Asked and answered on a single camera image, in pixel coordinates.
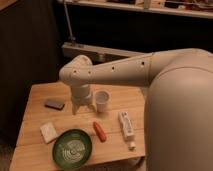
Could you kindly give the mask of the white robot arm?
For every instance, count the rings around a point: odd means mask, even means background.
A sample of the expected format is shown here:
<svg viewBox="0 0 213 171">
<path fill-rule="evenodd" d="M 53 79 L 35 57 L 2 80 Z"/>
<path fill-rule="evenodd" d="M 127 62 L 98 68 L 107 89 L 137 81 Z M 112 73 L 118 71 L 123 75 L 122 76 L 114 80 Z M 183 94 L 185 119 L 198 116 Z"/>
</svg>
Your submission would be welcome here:
<svg viewBox="0 0 213 171">
<path fill-rule="evenodd" d="M 90 84 L 148 89 L 144 107 L 148 171 L 213 171 L 213 53 L 177 49 L 94 65 L 75 57 L 59 72 L 72 101 Z"/>
</svg>

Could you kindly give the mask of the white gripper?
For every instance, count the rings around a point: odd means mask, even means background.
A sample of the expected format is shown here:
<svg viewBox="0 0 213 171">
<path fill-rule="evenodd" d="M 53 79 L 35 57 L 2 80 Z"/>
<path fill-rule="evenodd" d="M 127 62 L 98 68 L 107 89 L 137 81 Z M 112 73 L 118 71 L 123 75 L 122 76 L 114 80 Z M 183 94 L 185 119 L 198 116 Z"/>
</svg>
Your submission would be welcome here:
<svg viewBox="0 0 213 171">
<path fill-rule="evenodd" d="M 72 114 L 76 115 L 79 109 L 79 106 L 88 105 L 89 109 L 96 112 L 95 105 L 92 103 L 92 92 L 88 84 L 81 86 L 72 86 L 71 87 L 71 100 L 74 103 L 72 105 Z"/>
</svg>

